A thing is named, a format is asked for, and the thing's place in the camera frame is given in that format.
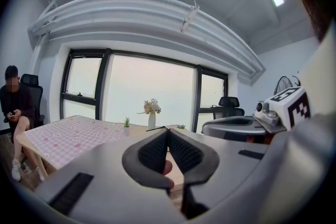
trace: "black window frame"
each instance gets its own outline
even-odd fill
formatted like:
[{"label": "black window frame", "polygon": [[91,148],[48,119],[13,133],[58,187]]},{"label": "black window frame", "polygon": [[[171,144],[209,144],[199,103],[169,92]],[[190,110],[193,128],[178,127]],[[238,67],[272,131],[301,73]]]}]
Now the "black window frame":
[{"label": "black window frame", "polygon": [[202,67],[198,65],[196,67],[196,92],[195,92],[195,101],[194,101],[194,117],[193,117],[193,125],[192,132],[196,133],[197,124],[198,124],[198,116],[199,114],[213,113],[213,109],[209,108],[201,108],[201,94],[202,94],[202,75],[207,75],[210,77],[218,78],[223,80],[223,96],[228,96],[228,75],[225,73],[218,72],[213,69],[209,69],[206,67]]},{"label": "black window frame", "polygon": [[[105,85],[105,78],[107,72],[107,66],[109,63],[110,55],[112,53],[111,49],[78,49],[70,50],[68,55],[65,68],[63,71],[61,91],[60,91],[60,106],[59,114],[60,118],[64,118],[64,100],[70,100],[77,103],[89,104],[95,106],[95,119],[101,120],[102,117],[102,100],[103,100],[103,89]],[[74,95],[67,93],[69,72],[71,68],[71,63],[73,59],[78,58],[101,58],[100,67],[97,75],[97,83],[95,89],[94,98],[84,97],[79,95]]]},{"label": "black window frame", "polygon": [[[132,51],[123,51],[123,50],[111,50],[111,49],[72,49],[69,53],[68,59],[65,64],[63,78],[61,83],[61,91],[60,91],[60,118],[64,118],[64,100],[70,100],[78,103],[84,103],[89,105],[94,105],[96,107],[96,120],[101,120],[102,118],[102,101],[103,101],[103,90],[106,80],[106,73],[108,62],[111,55],[123,55],[130,57],[139,57],[143,59],[156,60],[172,63],[175,65],[185,66],[194,68],[196,71],[196,85],[195,85],[195,94],[194,94],[194,112],[193,112],[193,120],[191,131],[196,133],[197,124],[198,124],[198,115],[203,113],[212,113],[212,108],[201,108],[201,88],[202,88],[202,75],[207,75],[219,79],[223,79],[223,96],[228,95],[228,75],[225,73],[218,72],[216,70],[202,67],[201,65],[194,65],[192,63],[183,62],[167,57],[161,57],[151,54],[143,54],[140,52],[132,52]],[[66,92],[69,71],[71,67],[71,62],[76,58],[102,58],[98,76],[97,76],[97,84],[94,98],[77,96],[73,94],[69,94]]]}]

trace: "window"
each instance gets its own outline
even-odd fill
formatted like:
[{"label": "window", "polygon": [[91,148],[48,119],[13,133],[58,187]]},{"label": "window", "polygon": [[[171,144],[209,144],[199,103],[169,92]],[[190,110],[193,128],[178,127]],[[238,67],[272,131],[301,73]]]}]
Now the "window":
[{"label": "window", "polygon": [[202,66],[129,51],[71,50],[61,84],[60,117],[109,122],[129,117],[132,124],[147,126],[148,115],[139,113],[145,100],[156,98],[162,109],[157,126],[184,124],[201,133],[213,119],[211,106],[227,96],[227,89],[226,74]]},{"label": "window", "polygon": [[143,112],[144,100],[156,98],[162,109],[156,125],[184,124],[191,130],[193,114],[194,68],[151,59],[122,55],[113,57],[108,94],[104,97],[106,117],[110,122],[148,124]]}]

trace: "white vase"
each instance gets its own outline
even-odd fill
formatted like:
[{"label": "white vase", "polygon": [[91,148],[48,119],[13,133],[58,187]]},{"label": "white vase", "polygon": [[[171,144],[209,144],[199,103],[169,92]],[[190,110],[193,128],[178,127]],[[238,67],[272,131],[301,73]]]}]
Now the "white vase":
[{"label": "white vase", "polygon": [[156,121],[156,116],[154,114],[149,114],[148,118],[148,130],[155,129],[155,121]]},{"label": "white vase", "polygon": [[130,128],[129,127],[124,127],[124,135],[129,136],[130,135]]}]

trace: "office chair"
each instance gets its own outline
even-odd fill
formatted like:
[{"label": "office chair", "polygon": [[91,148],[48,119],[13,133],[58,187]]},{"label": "office chair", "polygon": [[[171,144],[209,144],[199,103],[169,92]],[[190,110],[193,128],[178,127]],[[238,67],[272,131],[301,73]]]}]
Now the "office chair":
[{"label": "office chair", "polygon": [[244,116],[244,109],[240,109],[239,100],[236,97],[222,97],[219,106],[212,106],[214,120],[231,116]]},{"label": "office chair", "polygon": [[[44,124],[44,115],[40,115],[40,104],[41,104],[41,98],[43,94],[43,88],[38,85],[38,76],[36,75],[30,75],[30,74],[23,74],[20,83],[24,84],[30,89],[31,96],[33,97],[33,103],[35,107],[35,127],[42,126]],[[11,133],[11,142],[14,143],[13,140],[14,133]],[[25,165],[23,164],[26,161],[27,157],[24,156],[23,160],[21,161],[21,167],[22,169],[25,169]]]}]

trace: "tablecloth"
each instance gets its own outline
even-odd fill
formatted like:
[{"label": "tablecloth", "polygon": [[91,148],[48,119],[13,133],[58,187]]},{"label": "tablecloth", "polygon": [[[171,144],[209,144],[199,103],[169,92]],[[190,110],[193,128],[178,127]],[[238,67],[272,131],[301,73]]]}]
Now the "tablecloth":
[{"label": "tablecloth", "polygon": [[123,127],[123,123],[72,116],[26,131],[26,136],[45,158],[60,169],[97,145],[126,137]]}]

